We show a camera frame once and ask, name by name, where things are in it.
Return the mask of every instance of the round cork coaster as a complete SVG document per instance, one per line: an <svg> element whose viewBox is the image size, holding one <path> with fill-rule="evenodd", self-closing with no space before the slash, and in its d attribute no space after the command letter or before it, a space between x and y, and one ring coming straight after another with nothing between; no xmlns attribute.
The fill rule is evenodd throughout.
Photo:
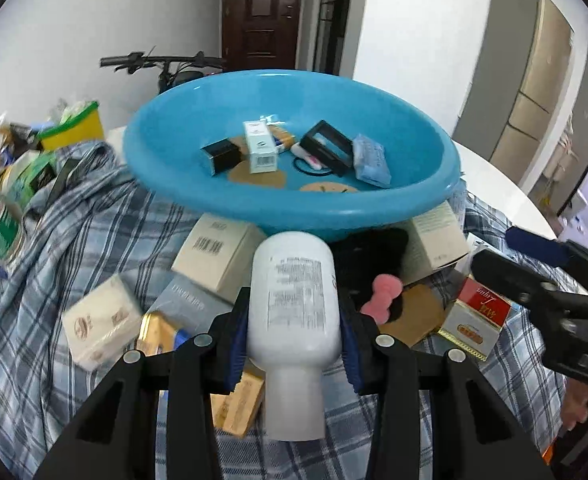
<svg viewBox="0 0 588 480"><path fill-rule="evenodd" d="M358 189L340 182L312 182L305 184L300 191L320 191L324 193L357 193Z"/></svg>
<svg viewBox="0 0 588 480"><path fill-rule="evenodd" d="M267 173L250 173L249 160L244 160L227 172L227 179L237 184L253 184L254 186L275 187L283 189L287 175L280 170Z"/></svg>

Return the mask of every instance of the bottle label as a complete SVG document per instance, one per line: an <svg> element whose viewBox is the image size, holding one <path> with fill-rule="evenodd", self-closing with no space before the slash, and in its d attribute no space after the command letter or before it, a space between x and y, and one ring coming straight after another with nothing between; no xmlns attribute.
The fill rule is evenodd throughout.
<svg viewBox="0 0 588 480"><path fill-rule="evenodd" d="M281 258L274 261L267 283L268 329L275 326L325 329L325 297L319 260Z"/></svg>

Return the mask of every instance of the blue checkered cloth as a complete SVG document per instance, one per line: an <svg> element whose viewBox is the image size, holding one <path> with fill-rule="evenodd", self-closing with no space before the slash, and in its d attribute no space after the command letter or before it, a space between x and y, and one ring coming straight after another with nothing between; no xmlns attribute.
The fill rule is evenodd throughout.
<svg viewBox="0 0 588 480"><path fill-rule="evenodd" d="M171 264L198 215L145 189L107 144L87 142L57 152L58 164L82 158L66 192L45 211L51 185L32 199L44 213L26 221L29 234L16 271L0 282L0 458L19 479L32 478L62 428L89 396L109 365L86 372L72 363L61 314L114 273L148 309L171 278ZM470 198L466 232L508 253L509 225L498 211ZM524 263L559 282L576 284L557 270ZM428 279L446 301L448 271ZM448 343L431 336L420 348L442 353ZM542 341L526 313L513 309L495 350L481 369L539 449L560 426L564 378L542 367ZM314 442L266 438L261 414L243 440L218 433L227 479L362 479L375 420L375 397L358 397L343 365L325 371L323 397L327 436ZM157 478L165 478L165 418L161 401L157 429ZM421 475L431 478L429 402L421 397Z"/></svg>

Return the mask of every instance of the screw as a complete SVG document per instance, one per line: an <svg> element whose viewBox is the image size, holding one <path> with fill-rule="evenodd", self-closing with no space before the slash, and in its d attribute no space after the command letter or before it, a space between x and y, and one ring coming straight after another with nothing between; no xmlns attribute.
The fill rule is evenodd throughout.
<svg viewBox="0 0 588 480"><path fill-rule="evenodd" d="M138 350L128 350L123 355L123 361L128 365L132 365L140 360L140 352Z"/></svg>
<svg viewBox="0 0 588 480"><path fill-rule="evenodd" d="M212 341L212 336L210 336L209 334L198 334L194 338L194 345L200 347L209 346L212 344Z"/></svg>
<svg viewBox="0 0 588 480"><path fill-rule="evenodd" d="M462 363L465 360L465 352L458 348L453 348L448 352L448 357L455 363Z"/></svg>
<svg viewBox="0 0 588 480"><path fill-rule="evenodd" d="M376 344L384 348L394 346L394 338L391 335L381 334L376 337Z"/></svg>

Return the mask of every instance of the blue plastic basin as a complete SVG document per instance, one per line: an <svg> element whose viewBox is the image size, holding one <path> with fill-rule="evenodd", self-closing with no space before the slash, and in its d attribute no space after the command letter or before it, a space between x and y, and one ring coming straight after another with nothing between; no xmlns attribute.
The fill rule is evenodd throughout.
<svg viewBox="0 0 588 480"><path fill-rule="evenodd" d="M391 189L356 179L306 176L279 156L286 189L211 176L203 146L243 133L243 121L277 114L297 138L324 119L353 139L362 133L385 146ZM452 140L401 99L355 81L292 70L257 70L205 77L142 107L126 129L132 172L152 190L196 211L241 219L270 232L337 232L398 222L446 200L460 177ZM310 182L343 182L357 193L301 192Z"/></svg>

